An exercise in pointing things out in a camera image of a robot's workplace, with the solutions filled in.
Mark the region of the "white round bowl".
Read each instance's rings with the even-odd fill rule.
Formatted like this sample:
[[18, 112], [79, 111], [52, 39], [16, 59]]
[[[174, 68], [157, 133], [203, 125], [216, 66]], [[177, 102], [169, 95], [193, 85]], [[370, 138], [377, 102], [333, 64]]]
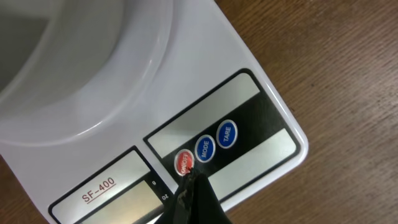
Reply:
[[57, 145], [133, 105], [170, 37], [173, 0], [1, 1], [1, 142]]

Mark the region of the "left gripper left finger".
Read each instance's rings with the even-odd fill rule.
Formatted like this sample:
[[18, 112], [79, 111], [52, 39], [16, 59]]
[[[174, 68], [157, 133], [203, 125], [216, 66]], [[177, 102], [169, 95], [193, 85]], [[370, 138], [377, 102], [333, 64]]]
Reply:
[[187, 224], [190, 222], [196, 175], [183, 177], [174, 199], [155, 224]]

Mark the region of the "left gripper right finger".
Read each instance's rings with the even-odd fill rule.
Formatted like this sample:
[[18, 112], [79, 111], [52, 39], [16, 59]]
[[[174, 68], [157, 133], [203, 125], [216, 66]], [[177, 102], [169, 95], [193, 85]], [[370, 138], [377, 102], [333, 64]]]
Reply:
[[223, 211], [205, 174], [194, 172], [193, 202], [190, 214], [192, 224], [232, 224]]

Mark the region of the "white digital kitchen scale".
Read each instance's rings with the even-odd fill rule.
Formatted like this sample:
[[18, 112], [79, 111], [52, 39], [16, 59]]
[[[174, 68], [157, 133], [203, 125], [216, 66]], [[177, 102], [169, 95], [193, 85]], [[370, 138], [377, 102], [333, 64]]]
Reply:
[[202, 171], [227, 210], [298, 166], [308, 139], [214, 1], [173, 1], [164, 57], [136, 102], [57, 145], [1, 142], [50, 223], [154, 223]]

